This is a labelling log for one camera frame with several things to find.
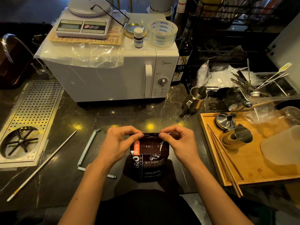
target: microwave handle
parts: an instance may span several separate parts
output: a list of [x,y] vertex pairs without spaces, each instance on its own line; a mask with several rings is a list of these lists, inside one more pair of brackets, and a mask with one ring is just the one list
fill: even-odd
[[145,98],[150,98],[151,83],[152,83],[152,65],[145,65],[146,83],[145,83]]

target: white microwave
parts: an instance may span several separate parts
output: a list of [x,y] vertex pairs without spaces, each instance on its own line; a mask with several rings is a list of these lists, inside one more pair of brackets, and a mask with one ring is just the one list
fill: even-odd
[[[165,19],[163,14],[127,15],[130,22],[145,25],[151,20]],[[47,47],[51,43],[43,43],[39,57],[75,102],[165,98],[179,57],[175,43],[171,48],[160,49],[148,45],[145,40],[142,48],[136,48],[132,39],[123,36],[123,65],[82,67],[51,61],[52,54],[48,50],[53,49]]]

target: chopstick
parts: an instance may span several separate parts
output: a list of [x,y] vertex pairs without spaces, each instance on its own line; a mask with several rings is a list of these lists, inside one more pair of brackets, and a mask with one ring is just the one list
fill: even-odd
[[233,162],[233,160],[230,158],[230,156],[229,156],[227,150],[224,148],[223,144],[222,144],[220,141],[218,141],[218,142],[221,144],[221,147],[222,147],[223,151],[224,151],[225,154],[227,155],[228,159],[229,159],[230,162],[232,163],[232,165],[233,165],[233,167],[235,168],[235,170],[236,170],[236,172],[238,173],[238,175],[241,177],[242,180],[244,180],[244,178],[243,178],[241,172],[238,170],[238,167],[235,165],[235,163]]
[[229,168],[227,167],[227,165],[226,165],[226,163],[225,163],[225,161],[224,161],[224,158],[223,158],[223,156],[222,156],[222,153],[221,153],[221,151],[220,151],[220,149],[219,149],[219,147],[218,147],[218,145],[217,145],[217,142],[216,142],[214,136],[212,135],[212,132],[210,132],[210,136],[211,136],[211,138],[212,138],[213,144],[215,145],[215,148],[217,149],[217,153],[218,153],[218,155],[219,155],[219,157],[220,157],[221,163],[223,164],[223,167],[224,167],[224,169],[225,169],[225,172],[227,173],[227,176],[229,177],[229,181],[231,182],[231,184],[232,184],[232,186],[233,186],[233,188],[234,188],[234,190],[235,190],[235,192],[236,192],[238,198],[241,198],[241,195],[240,195],[240,193],[239,193],[239,191],[238,191],[238,189],[237,189],[237,186],[235,185],[235,183],[234,183],[234,181],[233,181],[233,179],[232,179],[232,176],[230,175],[230,172],[229,172],[229,170],[228,170]]
[[7,202],[9,202],[11,199],[13,199],[13,197],[20,191],[20,189],[22,189],[31,179],[32,179],[32,177],[36,174],[36,173],[38,173],[39,171],[40,171],[40,169],[42,169],[43,168],[43,166],[45,166],[46,165],[46,163],[47,162],[49,162],[49,160],[50,159],[52,159],[52,157],[62,148],[62,146],[64,146],[64,144],[74,135],[76,133],[76,131],[74,131],[72,134],[71,134],[71,136],[69,136],[59,147],[58,147],[58,149],[56,149],[55,151],[54,151],[54,153],[52,153],[49,157],[48,157],[48,159],[46,159],[45,160],[45,162],[43,162],[42,163],[42,165],[40,165],[33,173],[32,173],[32,175],[30,175],[29,176],[29,178],[28,179],[26,179],[26,181],[25,182],[23,182],[23,184],[6,200]]
[[236,186],[236,189],[237,189],[237,192],[241,195],[241,196],[243,196],[243,193],[242,193],[242,191],[241,191],[241,189],[240,189],[240,187],[239,187],[239,185],[237,184],[237,182],[236,182],[236,179],[235,179],[235,177],[234,177],[234,175],[233,175],[233,173],[232,173],[232,171],[231,171],[231,169],[230,169],[230,167],[229,167],[229,165],[228,165],[228,163],[227,163],[227,160],[225,159],[225,156],[224,156],[224,154],[223,154],[223,150],[221,150],[220,148],[219,148],[219,146],[221,146],[221,148],[222,148],[222,143],[220,142],[220,140],[217,138],[217,136],[215,135],[215,133],[212,131],[212,129],[211,129],[211,127],[208,125],[208,127],[210,128],[210,134],[211,134],[211,137],[212,137],[212,139],[213,139],[213,141],[214,141],[214,143],[215,143],[215,146],[216,146],[216,148],[219,150],[219,152],[220,152],[220,154],[221,154],[221,157],[223,158],[223,161],[225,162],[224,163],[224,166],[227,168],[227,170],[229,171],[229,176],[231,176],[232,177],[232,185],[233,185],[233,187],[235,188],[235,186]]

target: drip tray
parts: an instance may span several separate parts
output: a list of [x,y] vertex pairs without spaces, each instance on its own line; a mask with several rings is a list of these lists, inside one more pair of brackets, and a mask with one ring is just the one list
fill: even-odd
[[32,81],[0,132],[0,168],[36,166],[64,89],[58,81]]

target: black marble countertop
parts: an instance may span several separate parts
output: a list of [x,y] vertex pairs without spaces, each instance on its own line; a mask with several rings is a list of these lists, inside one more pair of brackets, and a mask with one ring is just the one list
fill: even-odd
[[[31,80],[46,80],[46,78],[34,75]],[[15,90],[0,90],[1,125],[4,124],[25,83]],[[211,174],[217,178],[198,114],[179,117],[182,101],[186,95],[185,87],[179,84],[170,87],[165,99],[76,103],[64,91],[48,135],[49,142],[39,164],[75,130],[77,133],[10,202],[6,202],[7,198],[37,167],[0,169],[0,211],[67,206],[84,174],[77,169],[79,158],[93,131],[99,128],[101,132],[96,135],[82,167],[86,167],[96,157],[110,127],[132,125],[143,132],[159,132],[164,127],[178,123],[194,131],[199,156]],[[213,100],[207,100],[202,103],[201,110],[218,111],[216,104]],[[117,179],[107,178],[102,200],[111,199],[134,189],[158,189],[178,194],[197,192],[192,176],[172,150],[166,163],[165,177],[159,183],[137,183],[125,176],[123,168],[128,155],[129,151],[110,170],[109,174],[117,176]]]

